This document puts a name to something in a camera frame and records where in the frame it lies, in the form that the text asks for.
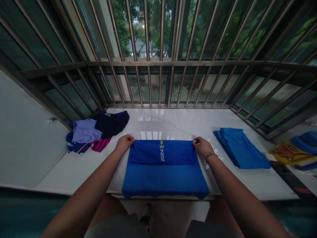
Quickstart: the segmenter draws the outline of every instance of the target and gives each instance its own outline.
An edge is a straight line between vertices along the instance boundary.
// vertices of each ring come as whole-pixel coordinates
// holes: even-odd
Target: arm
[[[211,144],[201,137],[193,146],[206,156],[212,174],[231,213],[246,237],[289,237],[283,226],[246,186],[224,165]]]
[[[134,143],[130,135],[121,137],[114,151],[69,198],[41,237],[83,237],[112,180],[123,154]]]

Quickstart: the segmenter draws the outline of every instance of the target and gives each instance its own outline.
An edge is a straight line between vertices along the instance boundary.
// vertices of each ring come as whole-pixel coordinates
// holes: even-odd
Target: shorts
[[[84,236],[84,238],[96,237],[149,238],[149,233],[144,226],[140,225],[136,214],[128,216],[118,215],[94,225]],[[237,233],[223,225],[193,220],[189,225],[185,238],[198,237],[240,238]]]

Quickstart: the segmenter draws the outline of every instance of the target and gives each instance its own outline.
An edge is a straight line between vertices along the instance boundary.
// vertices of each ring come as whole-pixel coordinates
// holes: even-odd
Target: purple shirt
[[[102,132],[95,129],[96,122],[94,119],[75,121],[72,142],[90,143],[101,140]]]

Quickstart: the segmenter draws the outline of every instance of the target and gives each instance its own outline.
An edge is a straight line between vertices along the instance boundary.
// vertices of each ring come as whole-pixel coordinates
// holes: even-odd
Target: white countertop
[[[66,154],[49,172],[42,182],[34,188],[39,191],[71,195],[88,176],[113,151],[118,139],[131,134],[135,139],[193,140],[201,136],[208,140],[224,164],[243,182],[260,200],[298,199],[298,196],[271,168],[269,170],[241,170],[234,166],[216,137],[214,130],[221,127],[241,128],[249,140],[261,152],[273,146],[263,139],[250,126],[243,122],[229,109],[123,109],[110,108],[108,113],[128,111],[130,120],[125,129],[114,136],[101,152],[89,149],[86,153]],[[125,176],[129,151],[123,156],[112,179],[109,191],[120,194]],[[220,194],[210,170],[205,170],[203,159],[200,160],[203,175],[210,190],[210,195]]]

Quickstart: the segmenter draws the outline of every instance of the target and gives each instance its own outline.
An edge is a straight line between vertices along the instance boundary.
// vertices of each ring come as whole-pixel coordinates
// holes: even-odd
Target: wrist
[[[214,160],[214,159],[217,159],[218,156],[215,154],[215,153],[208,153],[208,154],[205,154],[204,155],[204,158],[207,162],[211,161],[211,160]]]
[[[115,157],[118,157],[118,158],[121,158],[124,154],[125,154],[126,151],[122,151],[122,150],[119,150],[119,149],[114,149],[111,154],[114,155]]]

